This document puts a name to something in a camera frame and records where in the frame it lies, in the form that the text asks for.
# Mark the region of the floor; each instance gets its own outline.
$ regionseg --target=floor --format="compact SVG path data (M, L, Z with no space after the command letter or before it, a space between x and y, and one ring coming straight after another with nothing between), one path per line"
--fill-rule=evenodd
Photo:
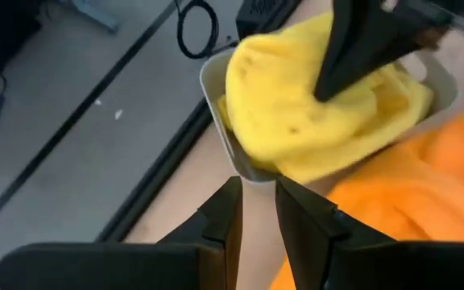
M208 2L218 42L235 39L241 1ZM92 3L120 19L118 34L52 5L52 19L5 71L0 195L170 1ZM197 50L209 24L193 13L186 41ZM171 14L2 209L0 257L29 242L93 241L203 98L203 60L181 54L176 20Z

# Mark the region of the orange cloth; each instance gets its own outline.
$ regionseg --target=orange cloth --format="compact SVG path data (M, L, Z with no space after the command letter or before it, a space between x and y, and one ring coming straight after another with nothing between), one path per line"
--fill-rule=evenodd
M397 240L464 241L464 115L380 153L328 198ZM287 260L271 289L295 289Z

